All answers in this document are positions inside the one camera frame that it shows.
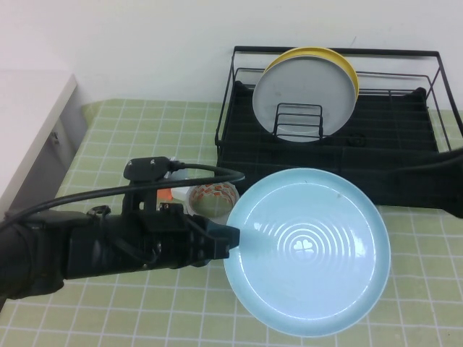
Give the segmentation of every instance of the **blue plate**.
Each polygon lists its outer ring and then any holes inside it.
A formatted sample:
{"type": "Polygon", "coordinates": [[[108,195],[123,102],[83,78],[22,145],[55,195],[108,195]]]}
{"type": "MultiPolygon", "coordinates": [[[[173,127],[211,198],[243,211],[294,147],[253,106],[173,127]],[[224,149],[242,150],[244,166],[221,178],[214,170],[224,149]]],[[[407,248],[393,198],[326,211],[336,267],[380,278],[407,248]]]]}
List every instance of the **blue plate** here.
{"type": "Polygon", "coordinates": [[[296,168],[253,185],[227,225],[241,230],[225,260],[243,306],[290,335],[337,333],[380,298],[391,249],[384,222],[362,191],[332,173],[296,168]]]}

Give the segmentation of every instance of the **grout line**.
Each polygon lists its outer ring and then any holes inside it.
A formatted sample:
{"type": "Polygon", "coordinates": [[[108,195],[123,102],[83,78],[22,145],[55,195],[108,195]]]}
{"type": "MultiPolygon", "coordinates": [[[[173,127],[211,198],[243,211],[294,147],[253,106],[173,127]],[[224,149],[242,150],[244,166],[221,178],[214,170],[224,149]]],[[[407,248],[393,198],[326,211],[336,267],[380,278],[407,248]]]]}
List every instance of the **grout line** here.
{"type": "Polygon", "coordinates": [[[171,331],[171,323],[172,323],[172,314],[174,313],[174,303],[175,303],[175,296],[177,295],[177,287],[179,285],[179,279],[180,279],[180,270],[177,270],[177,278],[175,280],[175,288],[174,288],[174,295],[172,296],[172,305],[170,309],[170,314],[169,314],[169,321],[167,323],[167,331],[166,331],[166,336],[164,337],[165,343],[164,347],[167,347],[167,343],[169,343],[169,333],[171,331]]]}
{"type": "Polygon", "coordinates": [[[460,292],[460,297],[462,298],[462,301],[463,301],[463,290],[462,290],[462,285],[460,284],[460,281],[458,280],[458,272],[456,271],[456,266],[455,266],[454,258],[453,258],[452,255],[451,255],[449,240],[448,240],[447,237],[445,236],[445,235],[446,235],[446,231],[445,231],[445,229],[444,229],[444,227],[443,227],[442,217],[440,217],[439,220],[440,220],[440,222],[441,222],[442,232],[443,232],[444,238],[445,238],[445,240],[446,240],[447,250],[449,251],[449,257],[450,257],[451,266],[452,266],[452,268],[454,269],[454,274],[455,274],[455,278],[456,278],[456,284],[458,285],[458,289],[459,289],[459,292],[460,292]]]}
{"type": "Polygon", "coordinates": [[[37,333],[35,334],[34,341],[32,343],[32,346],[35,347],[37,344],[38,336],[40,335],[42,329],[43,329],[43,323],[45,322],[46,319],[46,313],[48,311],[48,308],[50,307],[51,304],[51,299],[53,298],[53,294],[50,295],[48,298],[48,303],[45,305],[45,310],[43,311],[43,316],[40,325],[38,326],[37,333]]]}
{"type": "Polygon", "coordinates": [[[19,306],[20,306],[19,302],[16,301],[16,302],[14,303],[14,309],[13,309],[13,312],[12,312],[11,317],[9,318],[8,325],[5,327],[5,332],[4,332],[3,336],[1,337],[0,346],[3,346],[3,345],[4,345],[5,337],[7,336],[8,330],[10,330],[10,329],[12,328],[13,318],[14,318],[14,315],[16,314],[17,308],[18,308],[19,306]]]}
{"type": "Polygon", "coordinates": [[[131,347],[134,347],[135,345],[135,337],[137,336],[138,324],[140,323],[140,317],[143,311],[143,302],[145,301],[146,289],[148,288],[148,283],[150,281],[150,271],[147,271],[147,273],[148,274],[146,275],[146,282],[145,287],[143,289],[142,300],[140,302],[140,309],[138,310],[137,322],[135,323],[135,327],[133,329],[132,342],[130,343],[131,347]]]}
{"type": "Polygon", "coordinates": [[[234,347],[237,336],[237,317],[238,317],[238,297],[234,298],[234,312],[233,312],[233,335],[231,336],[231,347],[234,347]]]}
{"type": "Polygon", "coordinates": [[[85,295],[85,289],[87,288],[87,282],[88,282],[88,278],[84,284],[84,288],[82,289],[82,293],[80,294],[80,298],[79,298],[79,302],[77,303],[77,306],[75,307],[75,313],[74,313],[74,318],[72,318],[72,324],[71,324],[71,328],[67,331],[67,338],[66,338],[66,343],[64,344],[65,346],[67,346],[69,344],[69,339],[71,338],[71,332],[72,332],[72,329],[74,329],[74,325],[75,325],[75,322],[77,321],[77,315],[79,313],[79,309],[80,309],[80,305],[82,304],[82,300],[84,299],[84,295],[85,295]]]}
{"type": "MultiPolygon", "coordinates": [[[[404,341],[405,341],[405,347],[408,346],[407,342],[407,335],[405,334],[405,327],[404,327],[404,316],[402,314],[402,308],[400,307],[400,300],[399,300],[399,289],[397,288],[397,283],[396,279],[394,276],[394,269],[391,266],[391,274],[392,274],[392,281],[394,283],[394,291],[396,292],[396,299],[392,299],[392,301],[395,301],[397,303],[397,308],[399,309],[399,319],[400,319],[400,325],[402,326],[402,334],[404,334],[404,341]]],[[[372,339],[371,339],[371,332],[370,332],[370,345],[373,347],[372,339]]]]}
{"type": "MultiPolygon", "coordinates": [[[[116,282],[119,281],[119,274],[116,277],[116,282]]],[[[106,307],[106,316],[104,317],[103,327],[101,327],[100,340],[98,341],[98,347],[101,346],[103,342],[104,330],[106,329],[106,324],[108,324],[109,313],[111,312],[111,307],[113,306],[114,297],[116,295],[117,286],[114,286],[113,292],[111,294],[111,299],[109,300],[109,305],[106,307]]]]}
{"type": "Polygon", "coordinates": [[[436,329],[436,332],[437,332],[439,346],[442,347],[441,334],[439,333],[437,318],[436,318],[436,314],[435,314],[436,311],[434,309],[433,302],[431,301],[431,292],[429,290],[428,279],[426,278],[425,266],[424,266],[424,264],[422,262],[422,258],[421,258],[420,244],[418,242],[417,236],[415,235],[415,222],[413,221],[413,218],[412,218],[412,230],[413,230],[413,235],[415,236],[415,243],[416,243],[416,246],[417,246],[418,255],[420,256],[419,259],[420,259],[420,264],[421,264],[421,270],[422,270],[422,273],[425,275],[424,279],[425,279],[426,291],[428,292],[428,298],[430,300],[431,309],[433,311],[434,325],[435,325],[435,329],[436,329]]]}

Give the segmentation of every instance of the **green tile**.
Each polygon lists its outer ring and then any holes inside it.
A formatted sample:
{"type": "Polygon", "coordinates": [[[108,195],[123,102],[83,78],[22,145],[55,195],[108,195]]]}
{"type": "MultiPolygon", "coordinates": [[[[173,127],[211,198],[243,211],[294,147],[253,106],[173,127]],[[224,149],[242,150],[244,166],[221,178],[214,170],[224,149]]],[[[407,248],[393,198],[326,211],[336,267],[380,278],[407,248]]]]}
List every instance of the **green tile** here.
{"type": "Polygon", "coordinates": [[[369,317],[372,323],[400,324],[399,305],[395,301],[380,300],[369,317]]]}
{"type": "Polygon", "coordinates": [[[335,347],[336,339],[334,336],[326,336],[324,338],[303,338],[302,344],[307,347],[335,347]]]}
{"type": "Polygon", "coordinates": [[[208,291],[205,311],[210,313],[234,314],[237,297],[233,291],[208,291]]]}
{"type": "Polygon", "coordinates": [[[449,248],[444,237],[417,236],[421,255],[449,255],[449,248]]]}
{"type": "Polygon", "coordinates": [[[194,119],[204,121],[206,118],[206,110],[200,108],[187,108],[185,112],[185,119],[194,119]]]}
{"type": "Polygon", "coordinates": [[[207,134],[215,134],[217,129],[216,121],[206,121],[204,123],[204,132],[207,134]]]}
{"type": "Polygon", "coordinates": [[[66,333],[49,333],[46,331],[41,331],[38,334],[37,342],[35,347],[65,347],[67,340],[66,333]]]}
{"type": "Polygon", "coordinates": [[[29,304],[47,304],[50,300],[49,295],[29,296],[28,298],[21,299],[23,303],[29,304]]]}
{"type": "Polygon", "coordinates": [[[163,108],[145,108],[143,110],[142,119],[161,119],[163,117],[163,108]]]}
{"type": "Polygon", "coordinates": [[[431,277],[454,278],[455,272],[449,257],[423,257],[425,274],[431,277]]]}
{"type": "Polygon", "coordinates": [[[436,280],[429,278],[428,287],[432,300],[461,301],[463,299],[456,280],[436,280]]]}
{"type": "Polygon", "coordinates": [[[237,317],[235,341],[265,343],[267,327],[254,317],[237,317]]]}
{"type": "Polygon", "coordinates": [[[296,345],[300,346],[301,338],[280,333],[279,331],[268,329],[268,342],[278,345],[296,345]]]}
{"type": "Polygon", "coordinates": [[[145,105],[144,100],[127,99],[125,101],[124,107],[143,107],[144,105],[145,105]]]}
{"type": "Polygon", "coordinates": [[[166,336],[169,317],[164,312],[141,312],[136,335],[166,336]]]}
{"type": "Polygon", "coordinates": [[[340,332],[337,336],[338,347],[370,347],[367,325],[354,325],[340,332]]]}
{"type": "Polygon", "coordinates": [[[442,347],[457,347],[462,345],[463,330],[460,329],[439,329],[442,347]]]}
{"type": "Polygon", "coordinates": [[[49,307],[42,328],[47,330],[71,329],[75,311],[75,308],[69,307],[49,307]]]}
{"type": "MultiPolygon", "coordinates": [[[[201,341],[201,347],[205,347],[205,343],[201,341]]],[[[215,343],[214,347],[223,347],[221,343],[215,343]]],[[[196,341],[186,341],[186,340],[168,340],[166,347],[197,347],[196,341]]]]}
{"type": "Polygon", "coordinates": [[[12,327],[38,328],[41,324],[45,306],[31,306],[20,304],[14,313],[12,327]]]}
{"type": "Polygon", "coordinates": [[[136,119],[121,119],[116,125],[116,131],[134,132],[138,128],[138,120],[136,119]]]}
{"type": "Polygon", "coordinates": [[[205,288],[208,269],[206,267],[184,267],[180,270],[179,286],[205,288]]]}
{"type": "Polygon", "coordinates": [[[439,346],[438,332],[432,327],[406,327],[408,346],[439,346]]]}
{"type": "Polygon", "coordinates": [[[444,327],[463,327],[463,304],[434,302],[437,324],[444,327]]]}
{"type": "Polygon", "coordinates": [[[424,278],[395,278],[400,299],[428,299],[428,290],[424,278]]]}
{"type": "Polygon", "coordinates": [[[164,107],[166,101],[164,100],[147,100],[145,107],[164,107]]]}
{"type": "Polygon", "coordinates": [[[418,254],[415,237],[413,235],[393,234],[389,236],[393,253],[418,254]]]}
{"type": "Polygon", "coordinates": [[[100,173],[96,179],[96,186],[99,188],[119,186],[122,177],[123,171],[120,173],[100,173]]]}
{"type": "Polygon", "coordinates": [[[246,316],[251,315],[249,313],[249,311],[247,309],[245,309],[245,307],[242,305],[242,303],[239,302],[238,299],[237,299],[237,314],[246,315],[246,316]]]}
{"type": "Polygon", "coordinates": [[[167,157],[171,158],[176,156],[177,147],[175,146],[156,146],[154,149],[154,155],[156,157],[167,157]]]}
{"type": "Polygon", "coordinates": [[[370,327],[371,342],[375,347],[404,347],[405,337],[401,327],[375,325],[370,327]]]}
{"type": "Polygon", "coordinates": [[[393,255],[392,268],[395,275],[423,276],[420,257],[415,255],[393,255]]]}
{"type": "Polygon", "coordinates": [[[104,332],[108,334],[124,334],[131,335],[135,331],[137,324],[137,311],[122,311],[112,309],[109,311],[108,320],[104,332]]]}
{"type": "Polygon", "coordinates": [[[101,170],[102,171],[112,171],[115,173],[120,173],[122,175],[126,164],[127,164],[127,160],[123,158],[104,158],[103,165],[101,166],[101,170]]]}
{"type": "Polygon", "coordinates": [[[83,289],[83,284],[65,284],[64,288],[53,294],[51,303],[53,305],[77,305],[83,289]]]}
{"type": "Polygon", "coordinates": [[[94,130],[115,130],[117,119],[97,118],[93,124],[94,130]]]}
{"type": "Polygon", "coordinates": [[[108,149],[108,156],[126,158],[130,153],[130,147],[130,145],[111,145],[108,149]]]}
{"type": "Polygon", "coordinates": [[[78,165],[79,170],[98,171],[101,165],[101,158],[81,157],[78,165]]]}
{"type": "Polygon", "coordinates": [[[394,279],[392,277],[389,277],[388,283],[386,284],[386,287],[384,288],[384,292],[381,298],[382,299],[395,299],[396,297],[397,295],[396,295],[396,289],[394,287],[394,279]]]}
{"type": "Polygon", "coordinates": [[[189,101],[187,104],[188,108],[204,108],[206,109],[208,107],[208,103],[199,103],[195,101],[189,101]]]}
{"type": "Polygon", "coordinates": [[[131,158],[152,157],[153,150],[154,147],[152,145],[136,145],[132,147],[129,155],[131,158]]]}
{"type": "Polygon", "coordinates": [[[105,309],[79,308],[74,327],[72,329],[74,331],[82,331],[84,333],[100,333],[103,329],[105,319],[105,309]]]}
{"type": "Polygon", "coordinates": [[[14,312],[16,303],[13,301],[7,301],[0,312],[0,325],[7,326],[14,312]]]}
{"type": "Polygon", "coordinates": [[[184,107],[187,106],[187,102],[186,101],[172,100],[172,101],[167,101],[166,106],[168,106],[168,107],[183,107],[184,108],[184,107]]]}
{"type": "Polygon", "coordinates": [[[131,145],[135,138],[134,132],[115,132],[111,139],[111,145],[113,144],[128,144],[131,145]]]}
{"type": "Polygon", "coordinates": [[[413,233],[412,217],[410,215],[384,215],[383,219],[390,233],[413,233]]]}
{"type": "Polygon", "coordinates": [[[233,325],[233,317],[206,315],[204,316],[203,334],[201,338],[206,340],[230,341],[233,339],[233,325]]]}
{"type": "Polygon", "coordinates": [[[199,338],[201,319],[200,314],[172,313],[169,337],[199,338]]]}
{"type": "Polygon", "coordinates": [[[101,347],[131,347],[132,338],[122,336],[106,336],[101,338],[101,347]]]}
{"type": "Polygon", "coordinates": [[[138,129],[141,132],[157,132],[160,127],[160,119],[143,119],[138,129]]]}
{"type": "Polygon", "coordinates": [[[97,347],[100,335],[71,334],[66,347],[97,347]]]}
{"type": "Polygon", "coordinates": [[[171,120],[171,119],[183,119],[185,115],[185,109],[184,108],[178,108],[178,107],[168,107],[164,111],[164,121],[171,120]]]}
{"type": "Polygon", "coordinates": [[[88,278],[89,283],[116,283],[117,275],[106,275],[88,278]]]}
{"type": "Polygon", "coordinates": [[[3,347],[31,347],[34,344],[36,331],[9,329],[5,336],[3,347]]]}
{"type": "Polygon", "coordinates": [[[456,276],[463,278],[463,258],[454,258],[456,276]]]}
{"type": "Polygon", "coordinates": [[[93,157],[103,157],[108,150],[108,144],[87,143],[83,150],[83,155],[91,155],[93,157]]]}
{"type": "Polygon", "coordinates": [[[463,256],[463,234],[462,237],[452,237],[448,241],[451,255],[463,256]]]}
{"type": "Polygon", "coordinates": [[[81,305],[91,307],[107,307],[111,301],[112,293],[112,286],[87,284],[84,296],[82,297],[81,305]]]}
{"type": "Polygon", "coordinates": [[[442,217],[442,225],[446,235],[462,235],[463,221],[452,215],[442,217]]]}
{"type": "Polygon", "coordinates": [[[105,106],[123,106],[125,102],[125,99],[110,99],[110,100],[105,100],[104,105],[105,106]]]}
{"type": "Polygon", "coordinates": [[[441,217],[439,215],[413,215],[413,225],[417,234],[442,234],[441,217]]]}
{"type": "Polygon", "coordinates": [[[204,130],[204,121],[196,121],[196,120],[185,120],[183,124],[183,132],[184,133],[203,133],[204,130]]]}
{"type": "Polygon", "coordinates": [[[158,134],[155,132],[139,132],[135,136],[134,145],[151,145],[154,146],[158,134]]]}
{"type": "Polygon", "coordinates": [[[180,132],[182,130],[182,121],[164,119],[161,123],[160,132],[180,132]]]}
{"type": "Polygon", "coordinates": [[[104,132],[101,130],[91,130],[88,134],[87,141],[97,143],[109,143],[112,132],[104,132]]]}
{"type": "Polygon", "coordinates": [[[177,151],[177,159],[187,160],[196,159],[199,156],[200,150],[195,147],[179,147],[177,151]]]}
{"type": "Polygon", "coordinates": [[[158,142],[157,146],[165,146],[165,145],[171,145],[177,147],[179,144],[179,139],[180,139],[180,134],[166,134],[160,132],[158,134],[158,142]]]}
{"type": "Polygon", "coordinates": [[[433,310],[430,302],[400,301],[400,310],[404,324],[434,325],[433,310]]]}
{"type": "Polygon", "coordinates": [[[98,118],[113,118],[118,119],[121,115],[121,109],[115,107],[102,107],[98,118]]]}
{"type": "Polygon", "coordinates": [[[199,147],[201,145],[202,138],[203,138],[202,134],[182,134],[180,136],[179,144],[181,146],[199,147]]]}
{"type": "Polygon", "coordinates": [[[203,289],[177,289],[174,301],[174,310],[186,312],[202,312],[205,290],[203,289]]]}
{"type": "Polygon", "coordinates": [[[143,287],[116,287],[113,298],[113,307],[123,309],[138,309],[143,295],[143,287]]]}
{"type": "Polygon", "coordinates": [[[170,311],[173,300],[173,288],[146,288],[145,298],[143,299],[143,309],[160,309],[170,311]]]}
{"type": "Polygon", "coordinates": [[[121,284],[140,284],[142,286],[146,283],[148,271],[135,271],[133,273],[121,273],[117,283],[121,284]]]}
{"type": "Polygon", "coordinates": [[[209,288],[231,289],[224,269],[211,268],[209,270],[209,288]]]}
{"type": "Polygon", "coordinates": [[[209,108],[206,114],[206,119],[209,121],[218,121],[220,117],[220,108],[209,108]]]}

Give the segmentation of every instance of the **tiled countertop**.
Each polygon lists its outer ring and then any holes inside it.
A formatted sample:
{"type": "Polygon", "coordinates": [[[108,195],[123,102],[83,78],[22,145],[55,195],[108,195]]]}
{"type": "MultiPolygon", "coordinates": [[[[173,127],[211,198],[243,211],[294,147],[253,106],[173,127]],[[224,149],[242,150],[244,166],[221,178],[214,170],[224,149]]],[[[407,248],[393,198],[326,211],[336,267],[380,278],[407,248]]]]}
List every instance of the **tiled countertop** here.
{"type": "MultiPolygon", "coordinates": [[[[122,172],[130,158],[165,155],[214,165],[219,112],[217,103],[143,100],[88,107],[90,129],[59,194],[126,184],[122,172]]],[[[86,211],[108,204],[118,213],[121,201],[102,198],[65,208],[86,211]]],[[[202,268],[72,280],[49,296],[8,301],[0,314],[0,344],[463,346],[463,222],[438,210],[380,211],[392,248],[386,291],[362,322],[338,335],[301,339],[268,329],[237,301],[218,261],[202,268]]]]}

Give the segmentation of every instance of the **black dish rack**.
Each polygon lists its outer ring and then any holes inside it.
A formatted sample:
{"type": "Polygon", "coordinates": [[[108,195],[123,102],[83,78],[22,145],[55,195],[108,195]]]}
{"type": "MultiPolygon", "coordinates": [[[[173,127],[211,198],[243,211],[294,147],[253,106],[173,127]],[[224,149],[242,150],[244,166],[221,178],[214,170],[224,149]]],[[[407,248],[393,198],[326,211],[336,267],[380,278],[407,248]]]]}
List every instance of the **black dish rack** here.
{"type": "Polygon", "coordinates": [[[267,64],[289,49],[234,48],[215,142],[217,166],[246,174],[240,194],[274,172],[310,167],[348,179],[375,204],[440,208],[463,218],[463,148],[454,149],[463,145],[463,123],[439,52],[332,48],[360,78],[349,121],[323,136],[321,106],[282,103],[269,133],[255,118],[252,94],[267,64]],[[413,71],[389,71],[404,67],[413,71]],[[318,140],[282,139],[288,108],[319,119],[318,140]]]}

